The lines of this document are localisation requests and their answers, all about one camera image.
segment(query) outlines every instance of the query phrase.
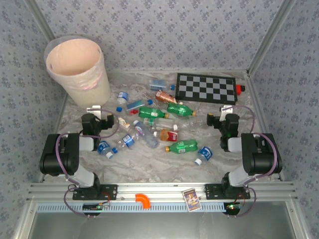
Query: blue ruler strip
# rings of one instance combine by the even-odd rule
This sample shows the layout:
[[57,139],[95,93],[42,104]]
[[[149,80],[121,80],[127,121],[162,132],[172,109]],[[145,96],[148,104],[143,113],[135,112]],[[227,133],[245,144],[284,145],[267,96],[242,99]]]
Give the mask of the blue ruler strip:
[[[82,212],[83,203],[70,203],[70,206]],[[205,202],[201,203],[202,208],[195,212],[225,212],[224,203]],[[71,212],[64,203],[39,203],[38,213],[68,213]],[[140,203],[114,203],[105,206],[102,213],[186,213],[188,212],[185,203],[151,203],[150,209],[143,209]]]

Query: blue label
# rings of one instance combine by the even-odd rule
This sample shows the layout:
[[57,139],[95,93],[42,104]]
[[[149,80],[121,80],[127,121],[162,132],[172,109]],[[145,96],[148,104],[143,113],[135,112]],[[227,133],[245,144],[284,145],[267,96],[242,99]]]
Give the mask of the blue label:
[[204,155],[207,161],[213,156],[213,152],[206,146],[201,148],[198,153]]
[[123,98],[127,101],[129,98],[129,95],[126,92],[119,92],[118,98]]
[[110,147],[110,145],[108,143],[106,143],[106,141],[101,141],[100,144],[99,144],[99,147],[98,147],[98,153],[101,154],[102,151],[107,148],[107,147]]
[[127,108],[128,108],[128,110],[132,110],[132,109],[135,109],[137,107],[141,107],[143,105],[145,105],[143,103],[143,101],[139,100],[139,101],[135,101],[133,103],[127,104]]
[[127,134],[122,138],[123,142],[126,144],[127,147],[131,147],[134,144],[134,140],[132,137]]

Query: card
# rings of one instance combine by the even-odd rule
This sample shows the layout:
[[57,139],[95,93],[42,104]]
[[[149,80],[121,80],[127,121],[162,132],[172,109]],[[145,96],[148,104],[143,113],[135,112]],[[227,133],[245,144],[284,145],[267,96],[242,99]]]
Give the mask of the card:
[[194,188],[183,191],[182,193],[189,212],[201,209],[200,201]]

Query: red label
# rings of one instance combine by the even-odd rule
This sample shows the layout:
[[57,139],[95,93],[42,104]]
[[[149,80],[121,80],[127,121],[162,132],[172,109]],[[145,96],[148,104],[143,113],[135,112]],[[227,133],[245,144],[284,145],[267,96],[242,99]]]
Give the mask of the red label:
[[168,141],[177,142],[177,132],[168,131]]

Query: green soda bottle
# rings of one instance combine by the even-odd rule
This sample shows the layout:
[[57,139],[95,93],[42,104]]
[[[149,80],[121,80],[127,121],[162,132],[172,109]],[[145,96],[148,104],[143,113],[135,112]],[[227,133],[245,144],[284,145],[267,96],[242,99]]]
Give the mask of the green soda bottle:
[[197,141],[195,139],[183,140],[177,143],[172,144],[171,146],[167,146],[165,148],[166,152],[174,152],[174,153],[186,153],[197,151]]
[[175,103],[169,103],[167,112],[177,114],[178,116],[196,116],[196,111],[192,111],[188,106]]
[[168,118],[168,114],[163,113],[159,109],[149,108],[149,107],[140,107],[139,117],[141,118]]

